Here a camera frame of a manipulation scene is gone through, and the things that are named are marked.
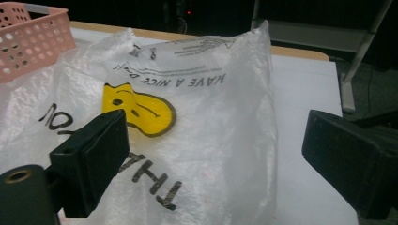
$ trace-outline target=black background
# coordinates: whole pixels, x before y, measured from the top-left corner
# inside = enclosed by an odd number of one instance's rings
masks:
[[[176,1],[26,0],[24,2],[67,8],[72,21],[177,33]],[[163,8],[164,2],[167,2],[168,10]],[[184,16],[189,35],[234,36],[250,30],[254,0],[185,0],[185,3],[186,6],[191,5],[192,12],[191,15]],[[262,0],[259,16],[268,20],[368,29],[381,3],[381,0]],[[397,3],[394,1],[364,62],[379,69],[398,68],[397,15]],[[169,22],[165,22],[165,16],[168,16]]]

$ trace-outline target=plastic bag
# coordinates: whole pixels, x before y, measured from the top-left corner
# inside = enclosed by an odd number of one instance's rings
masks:
[[[142,46],[130,29],[0,84],[0,172],[100,113],[128,114],[130,154],[88,218],[62,224],[267,224],[276,203],[268,24]]]

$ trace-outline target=yellow smiley face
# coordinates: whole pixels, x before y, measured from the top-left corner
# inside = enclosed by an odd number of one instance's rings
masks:
[[[161,97],[134,92],[129,83],[112,87],[104,85],[102,112],[123,109],[128,125],[138,128],[148,137],[167,132],[176,121],[176,110]]]

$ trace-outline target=table surface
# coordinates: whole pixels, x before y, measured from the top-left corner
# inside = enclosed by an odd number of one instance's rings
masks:
[[[97,41],[125,27],[71,22],[75,38]],[[180,34],[133,29],[139,38],[177,40]],[[276,225],[354,225],[355,210],[303,158],[309,110],[342,115],[336,65],[321,52],[272,47],[271,79],[278,129]]]

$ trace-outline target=pink plastic basket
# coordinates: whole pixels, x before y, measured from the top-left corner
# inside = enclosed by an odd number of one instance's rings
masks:
[[[29,13],[43,15],[32,20]],[[54,64],[76,46],[64,8],[0,3],[0,26],[0,83]]]

